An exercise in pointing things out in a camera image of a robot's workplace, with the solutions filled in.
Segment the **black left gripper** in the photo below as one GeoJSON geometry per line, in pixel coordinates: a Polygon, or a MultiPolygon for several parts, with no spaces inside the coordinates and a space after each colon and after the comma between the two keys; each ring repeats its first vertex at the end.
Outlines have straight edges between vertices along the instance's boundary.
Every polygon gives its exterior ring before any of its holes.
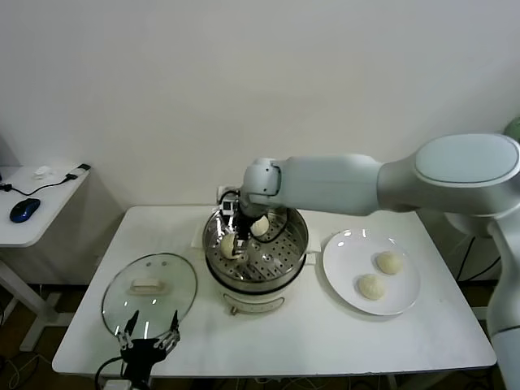
{"type": "Polygon", "coordinates": [[[123,330],[116,332],[120,346],[120,355],[126,363],[123,376],[150,376],[153,366],[166,359],[167,351],[180,341],[178,311],[176,310],[169,330],[158,339],[137,339],[132,341],[132,334],[137,324],[139,311],[126,322],[123,330]]]}

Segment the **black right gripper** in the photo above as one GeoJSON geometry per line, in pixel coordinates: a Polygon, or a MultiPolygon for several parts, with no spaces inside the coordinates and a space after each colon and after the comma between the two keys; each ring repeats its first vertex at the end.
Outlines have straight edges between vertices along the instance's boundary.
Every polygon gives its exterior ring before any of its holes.
{"type": "Polygon", "coordinates": [[[253,219],[245,214],[238,214],[235,219],[234,258],[245,260],[247,258],[248,239],[253,219]]]}

